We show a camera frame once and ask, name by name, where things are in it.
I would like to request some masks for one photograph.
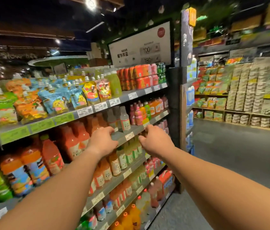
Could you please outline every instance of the red circle logo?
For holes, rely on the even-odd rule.
[[[163,27],[160,27],[158,29],[158,31],[157,31],[157,35],[158,35],[159,38],[164,37],[164,35],[165,35],[165,29]]]

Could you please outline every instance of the hand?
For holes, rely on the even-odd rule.
[[[140,135],[139,141],[148,154],[163,157],[174,148],[171,138],[158,126],[148,125],[146,131],[147,137]]]
[[[118,141],[113,141],[110,137],[110,134],[114,131],[112,127],[100,127],[94,131],[88,141],[86,150],[91,150],[99,156],[99,159],[110,154],[118,146]]]

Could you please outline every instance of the gray floor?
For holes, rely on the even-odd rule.
[[[195,155],[270,188],[270,131],[195,120]],[[187,194],[172,194],[149,230],[211,230]]]

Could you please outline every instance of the human arm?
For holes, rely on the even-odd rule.
[[[176,148],[157,126],[147,131],[143,148],[168,164],[212,228],[270,229],[270,189]]]
[[[76,229],[97,163],[118,145],[110,137],[113,131],[112,127],[96,130],[81,155],[0,219],[0,229]]]

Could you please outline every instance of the aisle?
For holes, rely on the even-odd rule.
[[[195,120],[196,156],[270,188],[270,131]],[[149,230],[212,230],[190,196],[172,194]]]

